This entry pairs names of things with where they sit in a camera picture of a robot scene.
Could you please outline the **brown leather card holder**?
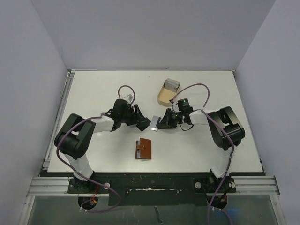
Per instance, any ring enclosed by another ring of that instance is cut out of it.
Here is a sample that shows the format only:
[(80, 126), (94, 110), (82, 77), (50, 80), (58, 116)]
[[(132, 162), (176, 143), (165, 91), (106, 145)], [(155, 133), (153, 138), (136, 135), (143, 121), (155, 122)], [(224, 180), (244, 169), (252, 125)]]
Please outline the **brown leather card holder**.
[(140, 160), (151, 160), (151, 140), (140, 138), (135, 145), (135, 158)]

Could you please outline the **black credit card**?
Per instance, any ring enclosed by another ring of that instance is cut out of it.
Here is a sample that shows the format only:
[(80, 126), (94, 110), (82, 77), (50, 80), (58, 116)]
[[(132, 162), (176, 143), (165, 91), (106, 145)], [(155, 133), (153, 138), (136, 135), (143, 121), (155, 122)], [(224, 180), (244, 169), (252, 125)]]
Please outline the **black credit card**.
[(144, 120), (139, 121), (136, 127), (142, 132), (150, 125), (150, 123), (151, 121), (148, 118), (145, 118)]

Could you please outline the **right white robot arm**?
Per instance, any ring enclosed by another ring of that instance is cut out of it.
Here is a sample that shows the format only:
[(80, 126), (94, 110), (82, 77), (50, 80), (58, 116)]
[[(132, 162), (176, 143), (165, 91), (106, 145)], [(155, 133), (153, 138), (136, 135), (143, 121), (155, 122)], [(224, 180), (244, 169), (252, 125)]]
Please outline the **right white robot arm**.
[(223, 177), (231, 173), (235, 148), (246, 136), (245, 129), (229, 106), (213, 111), (194, 109), (187, 98), (178, 100), (174, 106), (178, 109), (167, 108), (156, 125), (157, 129), (174, 129), (183, 124), (189, 125), (189, 129), (198, 125), (209, 126), (214, 143), (223, 150), (220, 161), (211, 168), (214, 177), (209, 179), (209, 187), (215, 192), (220, 191), (225, 187)]

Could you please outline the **silver striped credit card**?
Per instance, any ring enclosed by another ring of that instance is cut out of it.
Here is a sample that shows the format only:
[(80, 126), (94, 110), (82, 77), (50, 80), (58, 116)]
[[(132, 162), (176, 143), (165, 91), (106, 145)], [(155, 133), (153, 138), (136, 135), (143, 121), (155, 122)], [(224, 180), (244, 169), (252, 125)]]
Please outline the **silver striped credit card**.
[(152, 120), (151, 120), (151, 122), (150, 122), (150, 126), (149, 126), (150, 130), (157, 132), (157, 131), (158, 131), (157, 126), (158, 126), (160, 120), (161, 120), (160, 117), (158, 117), (158, 116), (153, 116), (153, 117), (152, 117)]

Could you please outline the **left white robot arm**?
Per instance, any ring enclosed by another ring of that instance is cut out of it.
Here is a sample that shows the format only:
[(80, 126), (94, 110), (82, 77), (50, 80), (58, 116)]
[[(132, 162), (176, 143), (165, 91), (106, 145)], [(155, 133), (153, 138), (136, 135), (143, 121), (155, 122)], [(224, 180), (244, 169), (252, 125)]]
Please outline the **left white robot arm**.
[(84, 192), (93, 191), (96, 185), (91, 178), (94, 171), (86, 156), (93, 134), (113, 132), (123, 123), (135, 125), (144, 131), (150, 125), (150, 120), (143, 116), (137, 104), (117, 99), (112, 109), (99, 116), (84, 119), (78, 114), (70, 114), (56, 135), (54, 145), (57, 147), (57, 156), (73, 170), (74, 177), (80, 180), (78, 186)]

